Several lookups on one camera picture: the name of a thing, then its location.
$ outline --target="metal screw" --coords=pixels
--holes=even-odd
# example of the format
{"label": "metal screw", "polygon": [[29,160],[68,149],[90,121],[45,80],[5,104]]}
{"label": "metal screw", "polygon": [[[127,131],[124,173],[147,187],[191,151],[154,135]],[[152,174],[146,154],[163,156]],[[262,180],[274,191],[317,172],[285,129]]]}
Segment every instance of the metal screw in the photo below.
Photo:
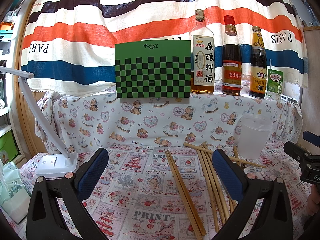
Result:
{"label": "metal screw", "polygon": [[254,175],[253,173],[248,173],[247,177],[248,177],[248,179],[255,179],[256,175]]}
{"label": "metal screw", "polygon": [[278,183],[280,183],[280,184],[284,182],[283,179],[280,178],[280,177],[276,178],[276,181],[277,181]]}
{"label": "metal screw", "polygon": [[37,178],[37,182],[41,182],[41,181],[43,181],[43,179],[44,178],[42,176],[40,176],[40,177]]}
{"label": "metal screw", "polygon": [[67,179],[71,179],[73,177],[73,172],[68,172],[66,175],[64,175]]}

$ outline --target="tablecloth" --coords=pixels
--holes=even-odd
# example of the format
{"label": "tablecloth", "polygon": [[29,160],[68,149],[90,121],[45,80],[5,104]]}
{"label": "tablecloth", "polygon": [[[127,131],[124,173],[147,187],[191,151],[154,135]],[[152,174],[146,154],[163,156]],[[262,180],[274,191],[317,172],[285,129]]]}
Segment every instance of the tablecloth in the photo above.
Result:
{"label": "tablecloth", "polygon": [[[221,84],[216,84],[221,91]],[[296,142],[302,127],[299,105],[258,99],[242,86],[239,97],[221,92],[190,98],[117,98],[114,90],[76,98],[47,92],[38,101],[48,122],[70,151],[83,153],[112,143],[183,146],[183,142],[233,145],[241,133],[241,116],[271,119],[272,141]],[[49,153],[58,149],[36,122],[36,134]]]}
{"label": "tablecloth", "polygon": [[[248,166],[244,171],[254,173],[259,179],[284,179],[292,207],[294,239],[297,239],[303,232],[302,224],[307,217],[306,201],[310,184],[300,181],[298,163],[284,154],[283,145],[282,141],[268,141],[260,158],[254,160],[267,168]],[[90,198],[83,201],[109,239],[196,239],[168,166],[164,153],[166,149],[172,153],[203,221],[207,231],[204,240],[212,239],[215,235],[208,190],[195,150],[114,142],[108,147],[107,168]],[[232,146],[224,145],[222,149],[226,154],[233,155]],[[37,163],[43,155],[36,155],[20,169],[22,179],[30,191],[36,180]],[[80,164],[91,155],[91,150],[80,153]],[[257,201],[242,235],[249,233],[261,203],[262,200]],[[59,205],[70,231],[79,235],[62,200],[59,200]],[[22,239],[26,239],[26,219],[19,225],[10,218],[8,220]]]}

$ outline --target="plastic bag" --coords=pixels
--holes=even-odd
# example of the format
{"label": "plastic bag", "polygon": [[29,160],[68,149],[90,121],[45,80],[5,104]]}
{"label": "plastic bag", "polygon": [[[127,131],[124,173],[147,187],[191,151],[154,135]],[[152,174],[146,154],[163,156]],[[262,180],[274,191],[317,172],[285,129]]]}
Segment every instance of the plastic bag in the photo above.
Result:
{"label": "plastic bag", "polygon": [[0,160],[0,206],[16,223],[27,215],[30,195],[17,166],[13,162],[3,165]]}

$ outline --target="orange stripe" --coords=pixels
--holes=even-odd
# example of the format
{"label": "orange stripe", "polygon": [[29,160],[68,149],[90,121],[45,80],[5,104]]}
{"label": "orange stripe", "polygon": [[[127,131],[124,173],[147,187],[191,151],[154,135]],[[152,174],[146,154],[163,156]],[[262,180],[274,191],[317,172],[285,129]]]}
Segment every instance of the orange stripe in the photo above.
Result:
{"label": "orange stripe", "polygon": [[[282,30],[288,30],[294,33],[296,40],[302,42],[300,30],[293,26],[291,20],[284,15],[278,15],[274,19],[267,19],[247,8],[223,10],[217,6],[207,8],[205,15],[207,24],[224,24],[223,17],[225,15],[232,15],[235,18],[236,24],[248,23],[253,26],[259,26],[270,33],[279,33]],[[24,38],[23,49],[30,47],[32,41],[47,42],[57,38],[114,48],[117,43],[141,41],[143,39],[186,33],[189,32],[194,25],[194,16],[191,16],[189,18],[154,21],[111,33],[103,25],[86,23],[67,25],[65,23],[56,23],[51,27],[37,26],[33,34],[29,34]]]}

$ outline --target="green storage bin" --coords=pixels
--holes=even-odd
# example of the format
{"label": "green storage bin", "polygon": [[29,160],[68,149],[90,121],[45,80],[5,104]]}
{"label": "green storage bin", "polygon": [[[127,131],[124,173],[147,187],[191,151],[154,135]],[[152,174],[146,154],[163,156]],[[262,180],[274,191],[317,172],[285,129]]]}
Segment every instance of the green storage bin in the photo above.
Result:
{"label": "green storage bin", "polygon": [[0,134],[5,132],[0,137],[0,158],[3,164],[10,162],[15,156],[18,155],[16,145],[13,140],[11,126],[8,124],[0,126]]}

